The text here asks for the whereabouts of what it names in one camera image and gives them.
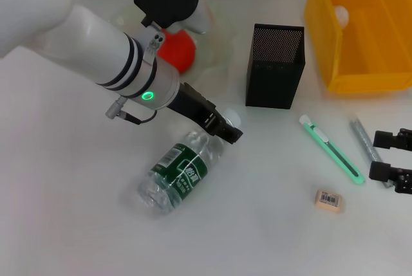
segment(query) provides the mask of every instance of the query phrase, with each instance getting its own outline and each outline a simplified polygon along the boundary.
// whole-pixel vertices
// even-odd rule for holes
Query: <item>green bottle label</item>
[[[185,199],[206,176],[207,167],[194,151],[178,143],[152,168],[152,171],[163,176],[180,197]]]

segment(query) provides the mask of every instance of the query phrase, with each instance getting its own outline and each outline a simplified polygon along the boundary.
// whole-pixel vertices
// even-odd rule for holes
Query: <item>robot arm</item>
[[[156,0],[141,1],[150,5]],[[0,57],[18,45],[25,45],[117,92],[121,97],[108,111],[112,117],[116,114],[130,120],[121,111],[122,104],[130,99],[154,110],[169,107],[229,143],[242,135],[212,103],[187,84],[180,84],[178,72],[156,56],[165,39],[157,25],[145,24],[147,28],[137,41],[84,7],[73,5],[73,0],[0,0],[0,7]],[[191,11],[181,12],[183,16],[174,13],[176,21],[169,18],[171,24],[166,28],[170,32],[181,28],[206,32],[209,20],[201,0],[193,0]],[[152,17],[151,22],[159,20],[155,15],[147,16]]]

